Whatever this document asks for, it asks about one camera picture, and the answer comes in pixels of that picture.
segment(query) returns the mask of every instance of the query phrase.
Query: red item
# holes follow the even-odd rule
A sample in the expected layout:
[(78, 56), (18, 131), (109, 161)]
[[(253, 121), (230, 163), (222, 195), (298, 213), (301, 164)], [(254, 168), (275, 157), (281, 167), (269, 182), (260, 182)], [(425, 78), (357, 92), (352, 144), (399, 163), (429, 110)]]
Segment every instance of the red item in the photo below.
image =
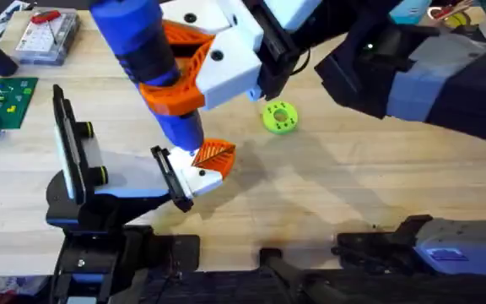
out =
[(33, 22), (34, 24), (43, 24), (45, 22), (50, 22), (54, 19), (57, 19), (60, 16), (61, 16), (61, 13), (59, 13), (59, 11), (56, 11), (56, 10), (47, 11), (47, 12), (40, 13), (40, 14), (33, 16), (31, 18), (31, 22)]

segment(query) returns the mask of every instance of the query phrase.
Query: blue component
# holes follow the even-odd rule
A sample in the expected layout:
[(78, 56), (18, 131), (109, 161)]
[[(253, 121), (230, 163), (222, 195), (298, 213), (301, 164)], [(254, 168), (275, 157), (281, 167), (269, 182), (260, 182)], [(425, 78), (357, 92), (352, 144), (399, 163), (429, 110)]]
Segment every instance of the blue component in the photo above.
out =
[[(118, 57), (135, 52), (159, 33), (164, 34), (162, 11), (155, 0), (105, 0), (93, 5), (89, 10), (108, 45)], [(120, 59), (120, 64), (133, 79), (127, 62)], [(174, 65), (159, 77), (144, 82), (154, 86), (166, 86), (178, 76), (179, 68)], [(174, 145), (188, 151), (202, 146), (203, 129), (198, 111), (180, 117), (153, 114), (165, 136)]]
[(203, 144), (202, 120), (198, 110), (183, 116), (167, 116), (154, 113), (165, 136), (174, 145), (193, 151)]
[(431, 0), (404, 0), (390, 15), (397, 24), (418, 24), (427, 13)]
[[(91, 6), (89, 10), (116, 56), (136, 51), (163, 31), (162, 11), (155, 0), (107, 0)], [(159, 77), (145, 81), (145, 84), (163, 86), (178, 75), (179, 69), (175, 65)]]
[(102, 274), (73, 274), (73, 279), (79, 283), (101, 283)]

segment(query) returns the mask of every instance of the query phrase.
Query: white bracket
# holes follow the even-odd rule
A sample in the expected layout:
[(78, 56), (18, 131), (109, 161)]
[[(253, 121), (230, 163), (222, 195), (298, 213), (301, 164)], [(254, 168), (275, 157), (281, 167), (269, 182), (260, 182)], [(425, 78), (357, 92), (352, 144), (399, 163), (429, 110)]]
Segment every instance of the white bracket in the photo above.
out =
[(321, 0), (264, 0), (277, 21), (288, 31), (296, 31), (311, 16)]
[(198, 150), (191, 155), (188, 151), (175, 147), (168, 155), (168, 160), (187, 198), (203, 195), (223, 184), (223, 176), (220, 172), (192, 166), (197, 153)]
[[(215, 61), (213, 52), (222, 52)], [(262, 62), (241, 38), (236, 28), (215, 36), (196, 84), (205, 96), (204, 110), (211, 110), (256, 86)]]
[(258, 52), (262, 45), (263, 29), (252, 17), (245, 4), (241, 0), (217, 0), (217, 4), (232, 28), (237, 29), (240, 38), (254, 52)]
[[(204, 34), (215, 35), (230, 27), (216, 0), (176, 0), (161, 3), (160, 8), (163, 19), (189, 26)], [(188, 14), (193, 14), (196, 20), (186, 20)]]

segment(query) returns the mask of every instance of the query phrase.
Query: parts organizer box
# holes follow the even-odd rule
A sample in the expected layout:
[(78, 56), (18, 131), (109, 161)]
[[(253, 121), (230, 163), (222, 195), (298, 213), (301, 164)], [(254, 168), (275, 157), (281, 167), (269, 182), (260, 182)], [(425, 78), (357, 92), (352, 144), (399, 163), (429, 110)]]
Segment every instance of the parts organizer box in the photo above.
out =
[(32, 16), (52, 10), (61, 16), (43, 24), (28, 24), (15, 50), (20, 63), (61, 66), (65, 62), (80, 19), (76, 9), (70, 8), (35, 8)]

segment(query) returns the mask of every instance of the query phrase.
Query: black cable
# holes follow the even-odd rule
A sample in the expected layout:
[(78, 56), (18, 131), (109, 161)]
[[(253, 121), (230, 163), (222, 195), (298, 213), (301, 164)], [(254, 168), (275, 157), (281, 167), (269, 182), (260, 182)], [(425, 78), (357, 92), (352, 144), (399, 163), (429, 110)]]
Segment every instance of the black cable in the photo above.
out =
[(165, 293), (168, 283), (170, 283), (170, 278), (171, 276), (167, 276), (165, 282), (162, 284), (162, 287), (160, 287), (159, 295), (157, 296), (157, 301), (155, 301), (155, 304), (160, 303), (160, 298), (162, 297), (162, 294)]
[(307, 58), (305, 59), (305, 62), (303, 62), (303, 64), (301, 65), (301, 67), (297, 68), (296, 70), (294, 70), (290, 76), (294, 76), (298, 73), (301, 73), (301, 71), (303, 71), (308, 65), (309, 65), (309, 62), (311, 61), (311, 49), (309, 49), (309, 51), (307, 52)]
[(59, 251), (59, 254), (57, 255), (57, 260), (56, 260), (56, 267), (54, 268), (54, 273), (51, 276), (51, 281), (50, 281), (50, 292), (48, 294), (49, 300), (48, 302), (50, 304), (54, 304), (54, 290), (56, 289), (56, 277), (59, 276), (59, 271), (61, 268), (60, 262), (62, 258), (62, 253), (63, 253), (63, 248), (67, 247), (67, 237), (63, 239), (63, 244), (61, 246), (61, 250)]
[(286, 303), (293, 303), (292, 297), (290, 296), (288, 292), (288, 288), (286, 288), (286, 285), (284, 285), (283, 281), (280, 279), (277, 273), (268, 266), (262, 266), (260, 268), (262, 271), (266, 271), (273, 277), (273, 280), (275, 281), (275, 284), (277, 285), (277, 289), (280, 291), (281, 294), (283, 294), (284, 300)]

